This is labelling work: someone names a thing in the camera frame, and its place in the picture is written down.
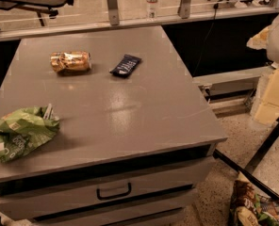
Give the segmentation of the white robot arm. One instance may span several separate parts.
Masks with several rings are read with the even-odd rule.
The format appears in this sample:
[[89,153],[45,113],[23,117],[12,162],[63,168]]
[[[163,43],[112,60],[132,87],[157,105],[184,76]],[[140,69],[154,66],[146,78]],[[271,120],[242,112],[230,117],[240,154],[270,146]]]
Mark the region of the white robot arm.
[[247,42],[249,48],[265,49],[272,69],[263,73],[258,81],[251,115],[262,124],[273,124],[279,117],[279,15],[271,25],[262,29]]

